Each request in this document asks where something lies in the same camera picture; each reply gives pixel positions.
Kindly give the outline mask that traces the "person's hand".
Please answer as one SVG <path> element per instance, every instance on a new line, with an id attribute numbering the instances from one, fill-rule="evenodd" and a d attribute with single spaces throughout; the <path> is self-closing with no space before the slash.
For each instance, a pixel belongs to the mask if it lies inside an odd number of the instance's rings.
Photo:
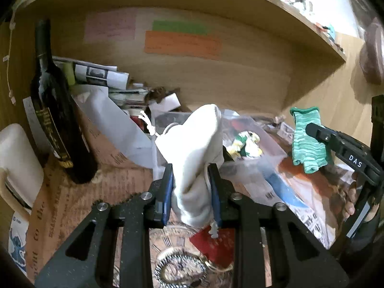
<path id="1" fill-rule="evenodd" d="M 342 214 L 344 220 L 348 219 L 351 215 L 355 212 L 355 203 L 358 199 L 358 193 L 357 193 L 357 178 L 358 174 L 354 172 L 352 174 L 352 184 L 349 186 L 348 192 L 346 194 L 346 202 L 344 205 L 344 208 L 342 209 Z"/>

